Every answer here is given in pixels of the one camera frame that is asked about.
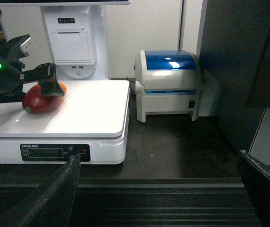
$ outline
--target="dark countertop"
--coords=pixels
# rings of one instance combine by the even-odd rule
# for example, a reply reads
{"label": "dark countertop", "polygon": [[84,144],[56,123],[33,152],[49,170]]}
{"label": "dark countertop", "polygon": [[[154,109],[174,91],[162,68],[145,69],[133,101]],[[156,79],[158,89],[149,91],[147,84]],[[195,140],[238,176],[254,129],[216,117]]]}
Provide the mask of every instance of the dark countertop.
{"label": "dark countertop", "polygon": [[[237,154],[216,117],[187,114],[149,115],[136,119],[130,97],[126,158],[118,165],[81,165],[80,187],[102,185],[176,185],[241,183]],[[37,187],[60,165],[0,165],[0,187]]]}

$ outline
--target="white wall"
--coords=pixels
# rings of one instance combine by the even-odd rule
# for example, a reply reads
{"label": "white wall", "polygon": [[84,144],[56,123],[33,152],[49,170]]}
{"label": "white wall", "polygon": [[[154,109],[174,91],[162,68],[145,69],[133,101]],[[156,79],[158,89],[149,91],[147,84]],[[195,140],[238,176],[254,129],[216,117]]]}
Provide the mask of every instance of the white wall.
{"label": "white wall", "polygon": [[185,0],[183,7],[183,30],[182,37],[180,40],[181,47],[184,50],[188,50],[199,56],[200,49],[198,49],[199,39],[202,36],[201,28],[203,28],[204,14],[203,0]]}
{"label": "white wall", "polygon": [[52,62],[44,25],[39,7],[1,7],[0,23],[6,39],[30,34],[38,49],[26,58],[20,59],[26,64],[26,70],[37,65]]}
{"label": "white wall", "polygon": [[106,6],[112,78],[134,78],[140,50],[177,50],[182,0],[131,0]]}

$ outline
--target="robotic arm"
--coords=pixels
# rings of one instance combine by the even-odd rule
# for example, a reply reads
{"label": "robotic arm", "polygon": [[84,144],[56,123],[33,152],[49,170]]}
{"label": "robotic arm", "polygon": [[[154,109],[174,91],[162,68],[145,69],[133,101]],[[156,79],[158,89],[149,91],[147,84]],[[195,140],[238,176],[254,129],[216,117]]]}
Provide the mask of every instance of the robotic arm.
{"label": "robotic arm", "polygon": [[35,69],[22,71],[25,65],[19,61],[34,49],[30,35],[9,40],[0,47],[0,103],[21,102],[25,93],[23,84],[37,81],[43,96],[64,96],[56,79],[56,65],[45,63]]}

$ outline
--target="dark cabinet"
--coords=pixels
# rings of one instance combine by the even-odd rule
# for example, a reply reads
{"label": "dark cabinet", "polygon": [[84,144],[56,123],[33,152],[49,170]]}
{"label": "dark cabinet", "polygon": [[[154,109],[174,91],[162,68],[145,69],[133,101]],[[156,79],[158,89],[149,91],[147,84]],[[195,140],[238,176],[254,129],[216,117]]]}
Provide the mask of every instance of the dark cabinet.
{"label": "dark cabinet", "polygon": [[246,107],[270,107],[270,1],[208,0],[200,61]]}

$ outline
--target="printer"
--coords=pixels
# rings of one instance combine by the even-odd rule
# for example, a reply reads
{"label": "printer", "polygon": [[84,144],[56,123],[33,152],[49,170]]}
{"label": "printer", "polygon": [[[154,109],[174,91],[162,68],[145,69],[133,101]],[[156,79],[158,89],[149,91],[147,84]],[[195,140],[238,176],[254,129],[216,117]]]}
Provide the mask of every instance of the printer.
{"label": "printer", "polygon": [[202,68],[185,50],[140,51],[135,58],[137,120],[147,114],[188,114],[198,118]]}

